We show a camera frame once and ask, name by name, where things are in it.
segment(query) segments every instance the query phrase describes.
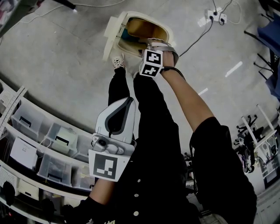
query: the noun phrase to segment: wrist strap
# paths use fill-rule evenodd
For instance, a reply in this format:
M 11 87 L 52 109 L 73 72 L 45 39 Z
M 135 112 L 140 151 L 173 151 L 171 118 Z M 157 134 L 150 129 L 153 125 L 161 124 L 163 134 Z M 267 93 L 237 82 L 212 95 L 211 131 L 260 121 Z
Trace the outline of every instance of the wrist strap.
M 179 75 L 182 76 L 182 78 L 185 80 L 185 77 L 184 77 L 183 74 L 180 72 L 180 70 L 177 69 L 177 68 L 175 68 L 175 67 L 165 66 L 165 67 L 163 67 L 163 68 L 161 69 L 161 73 L 162 73 L 163 71 L 166 72 L 166 71 L 169 71 L 169 70 L 174 70 L 174 71 L 178 72 Z

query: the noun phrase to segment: power strip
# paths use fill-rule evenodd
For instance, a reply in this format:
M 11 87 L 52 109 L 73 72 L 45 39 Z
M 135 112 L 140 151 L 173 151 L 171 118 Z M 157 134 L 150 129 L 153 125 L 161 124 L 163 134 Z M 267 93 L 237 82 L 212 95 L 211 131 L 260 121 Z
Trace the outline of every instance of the power strip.
M 210 20 L 210 17 L 213 17 L 213 20 L 216 22 L 219 22 L 219 18 L 220 18 L 220 22 L 221 23 L 227 23 L 227 15 L 226 14 L 221 14 L 218 12 L 217 15 L 214 15 L 214 11 L 211 10 L 207 10 L 205 13 L 206 19 Z

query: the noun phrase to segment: gray floor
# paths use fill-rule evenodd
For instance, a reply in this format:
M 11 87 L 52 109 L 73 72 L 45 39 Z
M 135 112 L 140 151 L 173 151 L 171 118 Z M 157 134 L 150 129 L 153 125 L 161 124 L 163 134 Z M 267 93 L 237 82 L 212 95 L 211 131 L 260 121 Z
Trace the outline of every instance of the gray floor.
M 75 0 L 74 3 L 105 5 L 117 1 Z M 223 7 L 225 3 L 225 0 L 216 0 L 217 7 Z M 258 103 L 270 118 L 275 116 L 278 106 L 253 66 L 257 52 L 266 54 L 266 49 L 243 34 L 257 16 L 259 5 L 254 0 L 241 0 L 240 4 L 240 24 L 220 26 L 215 23 L 177 65 L 197 92 L 208 88 L 201 96 L 219 121 L 230 127 L 232 138 L 241 116 L 254 110 Z M 36 14 L 23 21 L 58 5 L 46 0 Z M 77 13 L 61 7 L 29 24 L 19 23 L 3 37 L 0 72 L 16 85 L 27 87 L 32 97 L 67 120 L 92 131 L 98 114 L 107 106 L 107 91 L 113 75 L 111 62 L 102 61 L 106 44 L 103 34 L 110 16 L 118 16 L 122 11 L 139 11 L 154 17 L 173 30 L 176 49 L 181 53 L 205 29 L 205 26 L 198 25 L 198 21 L 208 8 L 214 8 L 210 0 L 126 0 L 106 8 L 78 6 Z M 232 21 L 238 20 L 239 13 L 238 6 L 234 5 L 226 10 Z M 243 65 L 225 77 L 240 61 Z M 129 75 L 127 81 L 134 96 Z M 172 89 L 162 77 L 157 83 L 179 125 L 182 151 L 188 151 L 192 131 Z M 136 136 L 139 116 L 137 112 Z M 168 134 L 168 130 L 162 130 L 162 134 Z

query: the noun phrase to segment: black handle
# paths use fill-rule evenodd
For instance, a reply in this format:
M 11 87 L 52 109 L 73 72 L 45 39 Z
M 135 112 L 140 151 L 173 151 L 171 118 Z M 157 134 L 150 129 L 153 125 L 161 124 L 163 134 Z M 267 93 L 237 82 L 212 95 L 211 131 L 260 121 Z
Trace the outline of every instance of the black handle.
M 31 122 L 28 121 L 27 119 L 25 119 L 24 117 L 21 116 L 21 118 L 19 119 L 19 121 L 23 120 L 25 123 L 27 123 L 29 125 L 29 127 L 31 127 Z
M 60 140 L 60 141 L 62 141 L 62 142 L 65 142 L 66 144 L 67 144 L 67 146 L 68 146 L 68 144 L 69 144 L 69 141 L 67 141 L 67 140 L 65 140 L 65 139 L 63 139 L 63 138 L 61 138 L 61 137 L 59 137 L 59 136 L 56 136 L 56 139 L 55 140 Z
M 48 174 L 48 177 L 53 177 L 53 178 L 55 178 L 55 179 L 59 179 L 60 180 L 60 182 L 62 182 L 62 178 L 60 178 L 60 177 L 58 177 L 58 176 L 55 176 L 55 175 L 52 175 L 52 174 Z

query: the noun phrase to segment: person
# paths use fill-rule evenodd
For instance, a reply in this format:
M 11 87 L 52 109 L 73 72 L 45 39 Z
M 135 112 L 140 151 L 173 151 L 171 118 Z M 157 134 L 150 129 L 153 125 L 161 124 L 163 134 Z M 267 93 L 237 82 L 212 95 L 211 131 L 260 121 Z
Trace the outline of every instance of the person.
M 130 96 L 123 54 L 113 52 L 111 60 L 115 75 L 108 105 Z M 163 53 L 163 65 L 174 67 L 171 52 Z M 99 179 L 89 197 L 70 212 L 70 222 L 253 223 L 256 195 L 232 149 L 229 129 L 217 121 L 177 71 L 162 72 L 162 77 L 173 89 L 193 130 L 190 147 L 195 150 L 192 162 L 199 202 L 212 214 L 201 217 L 188 202 L 181 179 L 185 161 L 178 125 L 156 82 L 137 74 L 133 85 L 141 117 L 136 149 L 119 181 Z

